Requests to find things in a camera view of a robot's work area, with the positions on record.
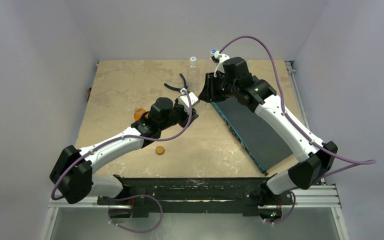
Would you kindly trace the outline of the orange bottle cap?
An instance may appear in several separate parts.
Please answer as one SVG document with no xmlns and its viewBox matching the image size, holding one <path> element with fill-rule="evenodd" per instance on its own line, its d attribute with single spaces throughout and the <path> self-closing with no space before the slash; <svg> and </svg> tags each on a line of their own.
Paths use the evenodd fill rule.
<svg viewBox="0 0 384 240">
<path fill-rule="evenodd" d="M 157 155 L 162 155 L 162 154 L 165 153 L 165 148 L 164 148 L 163 146 L 157 146 L 157 147 L 155 148 L 155 153 L 156 153 Z"/>
</svg>

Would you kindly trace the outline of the clear plastic bottle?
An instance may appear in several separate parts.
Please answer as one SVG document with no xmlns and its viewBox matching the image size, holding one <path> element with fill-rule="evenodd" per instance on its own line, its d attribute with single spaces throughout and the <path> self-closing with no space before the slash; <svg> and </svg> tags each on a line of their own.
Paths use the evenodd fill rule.
<svg viewBox="0 0 384 240">
<path fill-rule="evenodd" d="M 216 50 L 215 54 L 211 54 L 211 51 L 210 51 L 210 59 L 212 60 L 213 63 L 218 64 L 220 62 L 219 58 L 220 58 L 219 51 Z"/>
</svg>

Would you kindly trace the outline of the orange juice bottle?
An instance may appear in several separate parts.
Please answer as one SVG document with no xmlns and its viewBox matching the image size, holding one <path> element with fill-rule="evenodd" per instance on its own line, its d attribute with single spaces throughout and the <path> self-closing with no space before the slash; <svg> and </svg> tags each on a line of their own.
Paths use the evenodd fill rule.
<svg viewBox="0 0 384 240">
<path fill-rule="evenodd" d="M 143 114 L 145 114 L 146 112 L 147 111 L 144 108 L 136 107 L 134 109 L 134 113 L 133 113 L 134 120 L 138 121 L 143 116 Z"/>
</svg>

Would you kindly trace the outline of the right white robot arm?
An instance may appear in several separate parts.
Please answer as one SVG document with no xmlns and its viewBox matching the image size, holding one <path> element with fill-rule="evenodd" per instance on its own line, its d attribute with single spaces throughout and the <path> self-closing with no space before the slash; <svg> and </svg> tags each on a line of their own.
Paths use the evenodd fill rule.
<svg viewBox="0 0 384 240">
<path fill-rule="evenodd" d="M 260 196 L 268 204 L 292 189 L 307 190 L 332 167 L 338 147 L 333 141 L 324 142 L 315 136 L 294 115 L 290 115 L 281 96 L 265 80 L 258 79 L 241 57 L 222 54 L 211 58 L 218 67 L 205 75 L 203 90 L 198 98 L 206 103 L 223 102 L 229 97 L 246 106 L 263 119 L 292 150 L 298 163 L 277 173 L 262 184 Z"/>
</svg>

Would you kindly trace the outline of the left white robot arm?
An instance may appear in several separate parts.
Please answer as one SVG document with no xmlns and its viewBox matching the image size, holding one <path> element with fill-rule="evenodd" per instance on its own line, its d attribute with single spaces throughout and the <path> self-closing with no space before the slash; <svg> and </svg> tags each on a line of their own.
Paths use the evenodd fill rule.
<svg viewBox="0 0 384 240">
<path fill-rule="evenodd" d="M 192 92 L 175 101 L 160 97 L 149 111 L 121 133 L 87 147 L 65 147 L 49 176 L 54 184 L 51 198 L 76 204 L 87 196 L 105 196 L 118 205 L 126 203 L 129 191 L 119 177 L 95 173 L 129 152 L 164 141 L 162 131 L 172 126 L 179 125 L 186 130 L 198 117 L 195 110 L 198 103 L 199 99 Z"/>
</svg>

